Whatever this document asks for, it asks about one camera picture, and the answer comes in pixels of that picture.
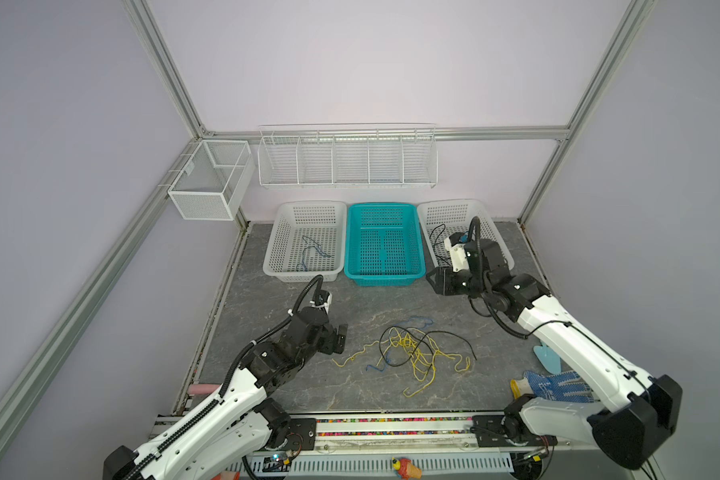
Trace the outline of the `black cable pulled free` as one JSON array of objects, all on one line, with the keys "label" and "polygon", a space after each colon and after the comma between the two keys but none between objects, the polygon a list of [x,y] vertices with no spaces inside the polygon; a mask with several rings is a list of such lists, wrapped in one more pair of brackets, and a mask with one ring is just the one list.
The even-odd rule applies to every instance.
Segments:
[{"label": "black cable pulled free", "polygon": [[445,223],[428,226],[428,240],[435,266],[450,266],[452,264],[450,254],[445,248],[445,240],[452,232],[453,228]]}]

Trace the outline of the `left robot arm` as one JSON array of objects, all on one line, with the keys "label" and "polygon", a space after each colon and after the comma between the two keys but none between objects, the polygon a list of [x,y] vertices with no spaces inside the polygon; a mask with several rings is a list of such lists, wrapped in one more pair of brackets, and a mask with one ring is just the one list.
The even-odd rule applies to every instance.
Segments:
[{"label": "left robot arm", "polygon": [[104,478],[210,479],[244,456],[281,445],[290,417],[273,393],[315,354],[342,353],[347,332],[347,325],[331,324],[323,307],[290,312],[243,349],[197,408],[140,447],[110,453]]}]

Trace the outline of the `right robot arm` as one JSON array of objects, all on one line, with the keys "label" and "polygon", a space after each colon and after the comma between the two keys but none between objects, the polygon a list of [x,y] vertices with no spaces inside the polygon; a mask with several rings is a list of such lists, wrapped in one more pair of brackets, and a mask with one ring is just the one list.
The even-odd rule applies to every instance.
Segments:
[{"label": "right robot arm", "polygon": [[503,331],[521,340],[537,337],[594,393],[592,403],[523,394],[505,408],[502,436],[514,442],[562,437],[597,446],[623,468],[645,466],[676,431],[681,386],[607,346],[535,277],[512,274],[500,245],[483,237],[478,217],[466,231],[446,237],[444,250],[449,262],[426,275],[437,294],[481,301]]}]

